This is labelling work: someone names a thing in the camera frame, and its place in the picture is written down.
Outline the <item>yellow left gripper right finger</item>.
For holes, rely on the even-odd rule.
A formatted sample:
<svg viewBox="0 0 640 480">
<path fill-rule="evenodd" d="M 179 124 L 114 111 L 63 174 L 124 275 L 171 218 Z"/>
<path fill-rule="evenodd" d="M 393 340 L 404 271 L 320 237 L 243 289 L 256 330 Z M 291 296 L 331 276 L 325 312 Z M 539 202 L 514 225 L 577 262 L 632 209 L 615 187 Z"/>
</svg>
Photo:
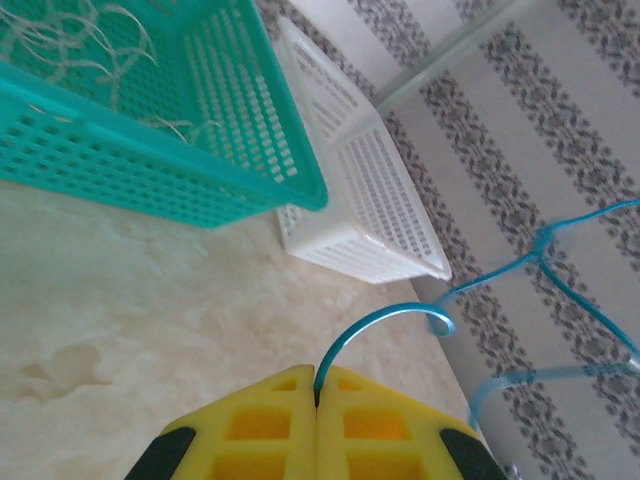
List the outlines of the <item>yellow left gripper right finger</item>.
<svg viewBox="0 0 640 480">
<path fill-rule="evenodd" d="M 503 479 L 463 421 L 343 367 L 318 406 L 320 479 Z"/>
</svg>

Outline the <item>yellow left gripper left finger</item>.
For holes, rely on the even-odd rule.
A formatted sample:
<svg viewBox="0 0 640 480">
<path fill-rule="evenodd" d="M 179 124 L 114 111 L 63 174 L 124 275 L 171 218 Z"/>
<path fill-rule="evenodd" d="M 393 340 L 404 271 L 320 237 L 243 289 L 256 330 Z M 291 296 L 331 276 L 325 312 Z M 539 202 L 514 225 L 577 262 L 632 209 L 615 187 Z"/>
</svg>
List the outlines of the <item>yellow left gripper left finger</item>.
<svg viewBox="0 0 640 480">
<path fill-rule="evenodd" d="M 168 424 L 128 479 L 314 479 L 314 367 L 297 365 Z"/>
</svg>

